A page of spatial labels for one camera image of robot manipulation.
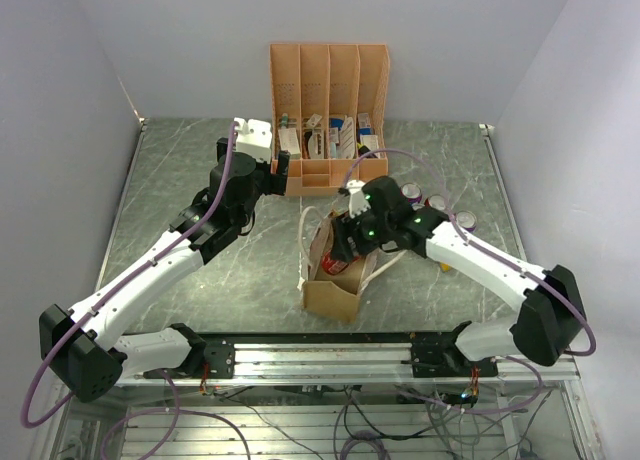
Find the silver top red can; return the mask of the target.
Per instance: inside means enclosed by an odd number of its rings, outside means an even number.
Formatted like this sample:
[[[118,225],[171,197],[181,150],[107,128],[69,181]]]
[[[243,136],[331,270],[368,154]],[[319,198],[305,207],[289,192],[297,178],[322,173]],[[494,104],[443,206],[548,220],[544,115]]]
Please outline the silver top red can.
[[[349,262],[333,259],[329,252],[326,252],[321,259],[321,267],[327,275],[339,275],[349,266]]]

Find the brown canvas bag white handles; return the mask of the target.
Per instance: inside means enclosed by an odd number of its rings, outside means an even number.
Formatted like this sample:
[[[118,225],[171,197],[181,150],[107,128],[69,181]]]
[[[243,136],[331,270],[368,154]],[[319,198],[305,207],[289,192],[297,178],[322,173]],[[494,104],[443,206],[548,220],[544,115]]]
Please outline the brown canvas bag white handles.
[[[315,214],[318,223],[313,239],[305,244],[305,223]],[[369,284],[392,268],[405,255],[401,251],[381,266],[378,254],[370,253],[348,264],[338,273],[328,273],[323,259],[330,252],[335,235],[331,230],[330,215],[315,206],[305,207],[300,215],[297,244],[301,255],[298,289],[302,294],[302,307],[314,315],[341,323],[354,323],[360,308],[361,296]]]

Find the purple soda can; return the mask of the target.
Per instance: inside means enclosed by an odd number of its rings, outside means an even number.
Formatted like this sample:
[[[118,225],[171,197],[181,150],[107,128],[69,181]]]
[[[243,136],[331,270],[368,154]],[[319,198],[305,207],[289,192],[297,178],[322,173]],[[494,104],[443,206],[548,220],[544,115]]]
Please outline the purple soda can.
[[[419,204],[422,201],[422,190],[416,183],[407,182],[403,184],[401,192],[410,204]]]
[[[476,216],[469,211],[459,211],[455,214],[458,225],[468,232],[474,232],[477,227]]]

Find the red cola can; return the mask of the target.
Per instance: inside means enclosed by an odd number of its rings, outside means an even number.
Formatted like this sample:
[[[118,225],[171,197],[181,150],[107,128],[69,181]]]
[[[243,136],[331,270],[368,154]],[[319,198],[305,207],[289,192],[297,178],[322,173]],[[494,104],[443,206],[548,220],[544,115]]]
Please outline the red cola can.
[[[424,205],[441,212],[445,212],[447,210],[446,200],[442,195],[439,194],[429,196],[425,200]]]

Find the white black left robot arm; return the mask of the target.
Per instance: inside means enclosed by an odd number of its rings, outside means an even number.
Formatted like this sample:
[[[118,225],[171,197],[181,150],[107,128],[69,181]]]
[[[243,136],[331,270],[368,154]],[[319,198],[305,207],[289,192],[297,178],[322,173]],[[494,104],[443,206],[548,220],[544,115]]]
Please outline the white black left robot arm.
[[[121,378],[156,369],[182,377],[202,372],[206,342],[183,323],[150,334],[127,334],[158,297],[196,272],[255,222],[261,196],[286,191],[290,155],[253,153],[247,142],[217,142],[209,184],[159,240],[117,278],[68,310],[53,305],[39,318],[40,347],[50,368],[81,402],[106,394]]]

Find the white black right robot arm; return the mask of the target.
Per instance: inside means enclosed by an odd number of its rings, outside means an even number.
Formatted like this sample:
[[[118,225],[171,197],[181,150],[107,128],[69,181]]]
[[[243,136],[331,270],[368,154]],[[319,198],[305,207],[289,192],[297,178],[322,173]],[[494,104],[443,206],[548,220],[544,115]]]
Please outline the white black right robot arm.
[[[348,207],[332,220],[331,259],[350,263],[392,243],[452,267],[511,309],[509,317],[467,321],[449,333],[440,353],[448,373],[463,375],[476,362],[509,355],[549,367],[584,330],[584,306],[569,269],[545,269],[506,254],[462,230],[444,211],[413,206],[388,176],[350,180],[339,192]]]

